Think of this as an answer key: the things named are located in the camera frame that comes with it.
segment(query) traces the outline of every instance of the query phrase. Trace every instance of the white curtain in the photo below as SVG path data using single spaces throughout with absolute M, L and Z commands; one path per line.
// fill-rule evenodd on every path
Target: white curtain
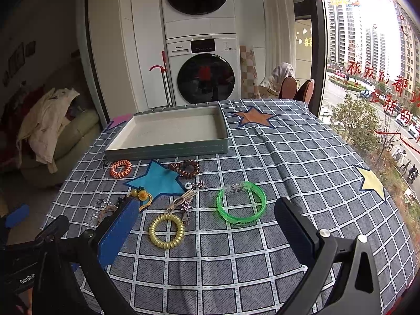
M 293 0 L 264 0 L 265 76 L 283 62 L 296 66 Z

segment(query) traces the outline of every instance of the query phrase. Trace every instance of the floor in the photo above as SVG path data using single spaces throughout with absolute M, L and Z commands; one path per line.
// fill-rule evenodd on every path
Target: floor
M 18 170 L 0 175 L 0 197 L 9 211 L 22 204 L 27 204 L 30 210 L 29 216 L 11 229 L 9 245 L 35 239 L 57 193 L 58 187 L 39 189 L 29 185 Z

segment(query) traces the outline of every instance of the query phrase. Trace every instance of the washing machine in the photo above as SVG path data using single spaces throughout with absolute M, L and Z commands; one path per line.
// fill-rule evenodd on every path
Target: washing machine
M 176 105 L 240 98 L 236 34 L 172 39 L 167 51 Z
M 167 39 L 236 33 L 234 0 L 162 0 Z

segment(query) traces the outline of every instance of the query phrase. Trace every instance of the tablecloth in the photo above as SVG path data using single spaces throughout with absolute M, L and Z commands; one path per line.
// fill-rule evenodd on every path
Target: tablecloth
M 381 306 L 388 310 L 414 276 L 417 264 L 409 232 L 390 195 L 383 201 L 375 191 L 361 191 L 368 168 L 333 130 L 309 112 L 302 102 L 281 99 L 243 99 L 220 102 L 228 125 L 226 154 L 158 159 L 166 165 L 198 160 L 206 189 L 194 198 L 190 224 L 178 247 L 159 249 L 148 237 L 153 218 L 173 200 L 160 196 L 144 212 L 107 271 L 116 287 L 140 314 L 275 314 L 303 277 L 301 266 L 274 219 L 274 202 L 289 197 L 302 214 L 333 235 L 367 235 L 374 253 L 381 288 Z M 249 123 L 232 112 L 255 107 L 275 115 L 272 128 Z M 124 179 L 103 168 L 104 149 L 121 126 L 105 130 L 62 185 L 46 223 L 64 214 L 70 220 L 67 237 L 80 235 L 98 209 L 97 200 L 116 201 L 127 193 L 124 182 L 143 175 L 149 160 L 135 161 Z M 225 184 L 249 180 L 267 195 L 267 210 L 251 224 L 226 223 L 216 209 L 216 193 Z M 249 197 L 228 196 L 229 212 L 249 216 L 259 204 Z M 161 225 L 160 238 L 175 234 Z M 335 264 L 313 307 L 326 301 L 335 282 Z M 81 269 L 79 285 L 90 307 L 100 310 Z

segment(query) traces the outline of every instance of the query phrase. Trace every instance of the shallow rectangular box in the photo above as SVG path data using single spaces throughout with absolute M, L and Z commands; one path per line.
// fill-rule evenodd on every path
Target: shallow rectangular box
M 228 152 L 228 132 L 218 103 L 135 114 L 105 149 L 108 161 L 175 158 Z

